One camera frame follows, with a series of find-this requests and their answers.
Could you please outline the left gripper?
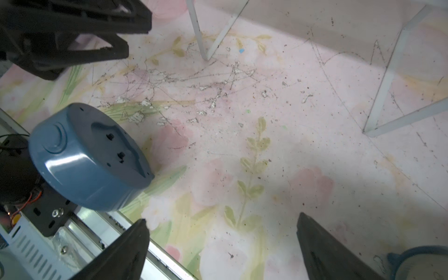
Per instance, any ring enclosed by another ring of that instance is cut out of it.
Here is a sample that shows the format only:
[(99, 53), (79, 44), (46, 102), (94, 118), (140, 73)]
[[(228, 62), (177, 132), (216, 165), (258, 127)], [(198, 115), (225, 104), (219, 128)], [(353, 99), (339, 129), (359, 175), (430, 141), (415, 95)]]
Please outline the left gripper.
[[(1, 61), (53, 81), (68, 67), (129, 56), (118, 35), (147, 34), (152, 13), (141, 1), (1, 1)], [(78, 32), (97, 33), (110, 44), (76, 50)]]

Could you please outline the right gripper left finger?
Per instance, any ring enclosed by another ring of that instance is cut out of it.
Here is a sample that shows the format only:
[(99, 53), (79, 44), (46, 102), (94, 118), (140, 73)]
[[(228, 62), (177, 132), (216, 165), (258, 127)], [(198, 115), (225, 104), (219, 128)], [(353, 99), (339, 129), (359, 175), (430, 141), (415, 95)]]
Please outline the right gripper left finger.
[(150, 234), (139, 219), (72, 280), (138, 280), (147, 257)]

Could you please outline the blue round alarm clock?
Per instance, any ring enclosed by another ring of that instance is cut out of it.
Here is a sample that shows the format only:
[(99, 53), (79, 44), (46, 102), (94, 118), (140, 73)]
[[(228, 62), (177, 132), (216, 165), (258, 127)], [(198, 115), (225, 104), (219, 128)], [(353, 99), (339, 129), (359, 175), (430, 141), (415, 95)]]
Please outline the blue round alarm clock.
[(31, 132), (29, 153), (44, 180), (70, 202), (116, 211), (155, 178), (142, 150), (100, 110), (72, 103)]
[(446, 280), (448, 248), (446, 246), (414, 247), (401, 254), (388, 253), (392, 266), (391, 280)]

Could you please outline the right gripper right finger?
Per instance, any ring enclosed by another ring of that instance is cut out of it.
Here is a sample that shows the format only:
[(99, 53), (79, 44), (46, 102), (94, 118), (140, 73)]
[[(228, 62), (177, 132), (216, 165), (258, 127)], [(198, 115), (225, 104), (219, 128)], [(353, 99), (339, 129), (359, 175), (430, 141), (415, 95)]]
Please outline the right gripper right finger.
[(383, 279), (304, 212), (297, 221), (297, 238), (311, 280)]

